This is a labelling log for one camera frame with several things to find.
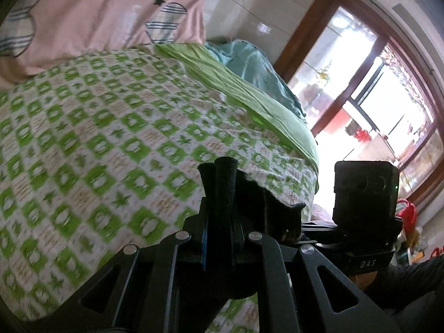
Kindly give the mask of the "black pants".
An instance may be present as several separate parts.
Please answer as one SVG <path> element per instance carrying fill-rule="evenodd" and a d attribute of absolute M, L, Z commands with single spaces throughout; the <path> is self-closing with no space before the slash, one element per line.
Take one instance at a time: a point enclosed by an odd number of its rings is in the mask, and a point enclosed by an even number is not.
<path fill-rule="evenodd" d="M 252 232 L 291 246 L 302 235 L 304 203 L 279 201 L 267 188 L 238 169 L 238 161 L 220 157 L 198 166 L 205 196 L 203 266 L 211 285 L 231 299 L 255 291 L 255 254 L 248 238 Z"/>

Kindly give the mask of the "person's dark sleeve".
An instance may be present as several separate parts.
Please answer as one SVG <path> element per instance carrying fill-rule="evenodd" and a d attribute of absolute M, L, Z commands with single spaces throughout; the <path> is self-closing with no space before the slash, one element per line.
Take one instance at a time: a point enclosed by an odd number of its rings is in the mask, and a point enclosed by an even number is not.
<path fill-rule="evenodd" d="M 364 292 L 401 332 L 443 331 L 442 256 L 406 268 L 389 265 Z"/>

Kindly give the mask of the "red bag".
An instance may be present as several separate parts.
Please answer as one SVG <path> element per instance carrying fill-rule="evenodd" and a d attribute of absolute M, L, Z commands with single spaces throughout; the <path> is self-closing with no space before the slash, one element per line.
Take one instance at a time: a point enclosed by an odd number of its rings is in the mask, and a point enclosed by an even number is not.
<path fill-rule="evenodd" d="M 401 205 L 401 208 L 397 209 L 396 215 L 402 219 L 405 232 L 413 231 L 417 221 L 416 206 L 405 198 L 399 198 L 397 205 Z"/>

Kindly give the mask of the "green checkered bed sheet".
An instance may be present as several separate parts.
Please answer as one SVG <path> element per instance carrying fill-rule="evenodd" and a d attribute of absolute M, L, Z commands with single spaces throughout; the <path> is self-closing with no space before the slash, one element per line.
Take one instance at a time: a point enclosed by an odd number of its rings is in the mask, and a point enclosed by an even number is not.
<path fill-rule="evenodd" d="M 198 211 L 218 157 L 312 215 L 306 124 L 199 44 L 93 53 L 1 89 L 1 297 L 53 313 L 126 244 Z"/>

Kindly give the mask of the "wooden framed window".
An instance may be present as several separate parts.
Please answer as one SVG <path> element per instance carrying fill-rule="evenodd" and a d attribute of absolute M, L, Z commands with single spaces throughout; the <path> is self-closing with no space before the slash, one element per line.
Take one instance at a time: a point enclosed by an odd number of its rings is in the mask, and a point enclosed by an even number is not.
<path fill-rule="evenodd" d="M 320 156 L 315 204 L 333 210 L 338 161 L 386 161 L 415 205 L 443 186 L 443 104 L 400 35 L 362 0 L 314 0 L 276 71 Z"/>

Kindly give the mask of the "teal quilt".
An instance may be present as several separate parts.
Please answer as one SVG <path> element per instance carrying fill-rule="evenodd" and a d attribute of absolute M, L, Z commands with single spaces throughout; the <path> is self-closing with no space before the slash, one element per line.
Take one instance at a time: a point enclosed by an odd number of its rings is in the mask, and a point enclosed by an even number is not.
<path fill-rule="evenodd" d="M 232 73 L 246 80 L 306 123 L 306 114 L 299 99 L 277 74 L 264 52 L 248 41 L 206 42 L 209 53 Z"/>

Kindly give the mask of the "pink heart-print duvet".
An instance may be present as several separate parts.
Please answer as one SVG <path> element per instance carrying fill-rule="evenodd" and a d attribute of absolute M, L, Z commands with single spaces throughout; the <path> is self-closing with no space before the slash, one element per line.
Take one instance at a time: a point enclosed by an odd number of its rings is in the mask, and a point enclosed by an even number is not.
<path fill-rule="evenodd" d="M 205 0 L 9 0 L 1 88 L 66 60 L 140 44 L 205 41 Z"/>

